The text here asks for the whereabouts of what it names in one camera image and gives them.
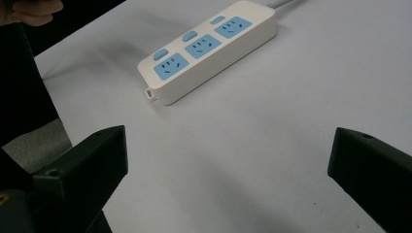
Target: human hand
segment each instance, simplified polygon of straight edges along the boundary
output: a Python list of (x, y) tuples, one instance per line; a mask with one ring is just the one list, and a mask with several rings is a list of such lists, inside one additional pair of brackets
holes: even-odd
[(24, 22), (41, 26), (52, 21), (52, 14), (63, 9), (60, 0), (39, 0), (36, 2), (0, 0), (0, 26), (13, 22)]

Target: finger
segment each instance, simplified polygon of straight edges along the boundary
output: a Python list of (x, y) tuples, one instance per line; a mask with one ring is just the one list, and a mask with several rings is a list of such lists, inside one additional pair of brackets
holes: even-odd
[(42, 17), (59, 12), (63, 9), (60, 0), (40, 0), (36, 2), (18, 1), (13, 5), (13, 10), (17, 13)]
[(13, 18), (31, 26), (41, 26), (52, 21), (52, 15), (35, 17), (22, 13), (13, 13)]

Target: black object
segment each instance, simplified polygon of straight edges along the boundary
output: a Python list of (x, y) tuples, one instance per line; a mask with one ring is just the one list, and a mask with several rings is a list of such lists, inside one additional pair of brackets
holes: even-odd
[(124, 127), (98, 131), (35, 173), (30, 193), (0, 191), (1, 232), (111, 233), (102, 208), (126, 174)]
[(337, 128), (332, 177), (385, 231), (412, 232), (412, 157), (361, 132)]
[[(63, 0), (47, 25), (0, 27), (1, 147), (59, 119), (33, 55), (123, 1)], [(102, 207), (127, 173), (123, 126), (93, 134), (45, 169), (32, 176), (0, 148), (0, 232), (112, 232)]]

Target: screw hole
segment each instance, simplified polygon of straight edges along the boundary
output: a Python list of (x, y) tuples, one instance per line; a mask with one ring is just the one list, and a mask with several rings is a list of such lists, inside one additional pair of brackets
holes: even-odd
[(51, 177), (58, 177), (60, 175), (60, 172), (58, 172), (57, 169), (53, 169), (53, 170), (48, 171), (48, 175)]
[(150, 98), (154, 97), (154, 95), (152, 94), (152, 92), (151, 92), (150, 90), (147, 90), (146, 93), (148, 93), (148, 96), (149, 96)]
[(7, 193), (0, 194), (0, 206), (3, 206), (10, 199), (10, 195)]
[(372, 137), (372, 136), (370, 136), (370, 135), (367, 135), (367, 134), (363, 134), (362, 136), (363, 136), (363, 138), (367, 138), (367, 139), (373, 139), (373, 137)]

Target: electrical outlet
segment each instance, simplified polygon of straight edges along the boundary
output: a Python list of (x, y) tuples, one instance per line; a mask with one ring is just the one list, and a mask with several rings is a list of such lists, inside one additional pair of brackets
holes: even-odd
[(188, 61), (184, 59), (179, 53), (175, 53), (168, 59), (162, 61), (154, 67), (155, 72), (163, 80), (167, 80), (174, 74), (183, 70), (189, 65)]
[(198, 59), (221, 44), (222, 43), (220, 41), (211, 35), (206, 34), (202, 38), (185, 47), (185, 50), (194, 58)]
[(227, 39), (230, 39), (251, 25), (251, 22), (241, 17), (233, 17), (220, 27), (216, 28), (215, 31)]
[(274, 9), (234, 3), (139, 62), (146, 97), (173, 104), (275, 37), (277, 29)]

